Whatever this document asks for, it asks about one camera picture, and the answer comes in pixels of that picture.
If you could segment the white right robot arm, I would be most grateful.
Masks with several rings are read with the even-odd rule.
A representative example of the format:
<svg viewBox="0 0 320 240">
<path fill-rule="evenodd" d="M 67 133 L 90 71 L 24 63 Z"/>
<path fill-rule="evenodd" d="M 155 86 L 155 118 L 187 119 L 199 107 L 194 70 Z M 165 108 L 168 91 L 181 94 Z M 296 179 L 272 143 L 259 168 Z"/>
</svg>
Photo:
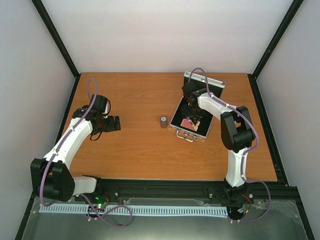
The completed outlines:
<svg viewBox="0 0 320 240">
<path fill-rule="evenodd" d="M 185 83 L 182 91 L 192 113 L 207 111 L 220 121 L 221 140 L 228 151 L 225 180 L 232 188 L 244 185 L 248 151 L 257 136 L 249 110 L 224 102 L 207 88 L 197 90 L 192 82 Z"/>
</svg>

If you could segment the brown poker chip stack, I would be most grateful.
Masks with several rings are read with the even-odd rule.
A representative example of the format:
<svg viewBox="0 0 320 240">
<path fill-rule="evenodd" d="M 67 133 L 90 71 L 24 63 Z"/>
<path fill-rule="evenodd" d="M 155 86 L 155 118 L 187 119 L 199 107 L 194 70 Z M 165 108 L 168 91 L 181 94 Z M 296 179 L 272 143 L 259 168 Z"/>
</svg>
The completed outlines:
<svg viewBox="0 0 320 240">
<path fill-rule="evenodd" d="M 160 117 L 160 127 L 162 129 L 165 129 L 168 127 L 168 118 L 166 116 L 161 116 Z"/>
</svg>

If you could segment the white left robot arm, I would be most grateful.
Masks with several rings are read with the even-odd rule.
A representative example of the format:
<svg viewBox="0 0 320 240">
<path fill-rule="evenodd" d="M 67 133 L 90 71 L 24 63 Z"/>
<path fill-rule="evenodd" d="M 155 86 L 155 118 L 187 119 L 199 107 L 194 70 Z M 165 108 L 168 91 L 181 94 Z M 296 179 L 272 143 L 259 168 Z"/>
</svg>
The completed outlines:
<svg viewBox="0 0 320 240">
<path fill-rule="evenodd" d="M 56 145 L 43 157 L 30 164 L 34 193 L 43 206 L 46 199 L 67 202 L 73 196 L 86 194 L 92 201 L 103 198 L 104 188 L 99 177 L 83 175 L 73 177 L 71 163 L 86 138 L 96 141 L 103 133 L 121 130 L 119 116 L 110 115 L 111 102 L 102 95 L 92 95 L 89 105 L 78 108 L 70 124 Z"/>
</svg>

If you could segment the red playing card box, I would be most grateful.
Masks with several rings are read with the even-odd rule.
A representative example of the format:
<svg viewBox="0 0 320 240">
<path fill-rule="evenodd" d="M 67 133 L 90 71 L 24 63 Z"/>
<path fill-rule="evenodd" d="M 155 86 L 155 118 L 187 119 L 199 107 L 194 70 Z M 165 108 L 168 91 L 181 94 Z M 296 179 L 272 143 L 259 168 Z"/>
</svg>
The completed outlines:
<svg viewBox="0 0 320 240">
<path fill-rule="evenodd" d="M 191 118 L 184 118 L 182 120 L 180 126 L 182 128 L 197 132 L 198 128 L 200 126 L 200 123 L 201 123 L 201 121 L 198 119 L 193 120 Z"/>
</svg>

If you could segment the aluminium poker case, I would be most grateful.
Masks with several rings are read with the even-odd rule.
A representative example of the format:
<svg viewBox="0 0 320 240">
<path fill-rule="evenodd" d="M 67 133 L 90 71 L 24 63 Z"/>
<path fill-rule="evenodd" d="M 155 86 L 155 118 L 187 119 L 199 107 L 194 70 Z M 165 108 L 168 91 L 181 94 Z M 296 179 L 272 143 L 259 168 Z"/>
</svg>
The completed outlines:
<svg viewBox="0 0 320 240">
<path fill-rule="evenodd" d="M 213 78 L 206 82 L 203 75 L 185 71 L 183 83 L 191 83 L 190 92 L 198 91 L 199 94 L 207 92 L 206 84 L 212 94 L 220 98 L 226 83 Z M 183 96 L 174 112 L 169 126 L 176 131 L 178 138 L 194 142 L 196 138 L 205 140 L 208 136 L 214 116 L 208 111 L 197 106 L 191 106 L 187 98 Z"/>
</svg>

